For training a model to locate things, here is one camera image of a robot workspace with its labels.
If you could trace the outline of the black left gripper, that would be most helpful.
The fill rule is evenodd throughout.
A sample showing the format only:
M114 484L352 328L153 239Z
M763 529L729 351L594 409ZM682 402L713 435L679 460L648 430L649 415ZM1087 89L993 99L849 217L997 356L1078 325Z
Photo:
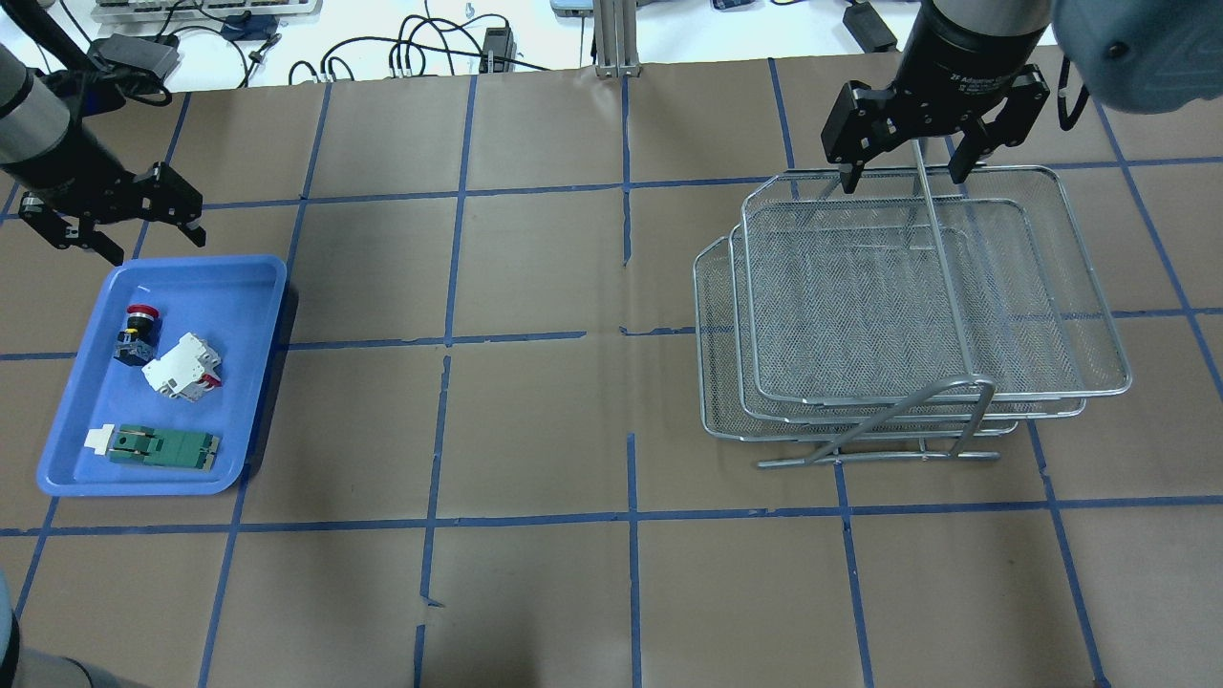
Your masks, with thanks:
M166 163L144 174L119 174L109 182L75 182L56 192L23 193L18 218L53 248L78 247L121 266L125 249L98 227L146 221L170 224L194 247L205 247L203 196Z

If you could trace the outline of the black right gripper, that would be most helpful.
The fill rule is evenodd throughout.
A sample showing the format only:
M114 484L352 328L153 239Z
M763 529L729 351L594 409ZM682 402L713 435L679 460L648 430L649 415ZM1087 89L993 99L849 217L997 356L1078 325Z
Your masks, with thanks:
M1033 64L997 82L961 78L940 67L882 90L848 81L830 105L821 144L826 160L838 164L843 191L852 193L874 158L920 137L961 134L949 176L965 183L982 158L1022 144L1049 100L1051 87Z

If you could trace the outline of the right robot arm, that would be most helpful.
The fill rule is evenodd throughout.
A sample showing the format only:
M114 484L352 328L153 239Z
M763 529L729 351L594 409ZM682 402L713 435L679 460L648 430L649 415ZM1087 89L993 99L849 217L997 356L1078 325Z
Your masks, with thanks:
M1082 90L1062 109L1070 130L1088 97L1119 112L1175 112L1222 92L1218 1L923 1L884 90L845 83L821 132L841 188L866 165L923 137L960 134L953 182L1000 145L1021 145L1044 104L1065 104L1031 61L1053 31Z

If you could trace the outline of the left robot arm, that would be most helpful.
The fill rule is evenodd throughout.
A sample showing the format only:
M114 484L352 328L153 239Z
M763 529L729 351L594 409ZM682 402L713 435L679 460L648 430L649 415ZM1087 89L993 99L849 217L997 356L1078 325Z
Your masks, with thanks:
M161 222L205 247L203 196L168 163L130 171L87 130L89 76L75 75L73 97L57 97L9 48L2 53L1 163L24 187L18 218L57 251L79 248L121 266L125 252L102 226Z

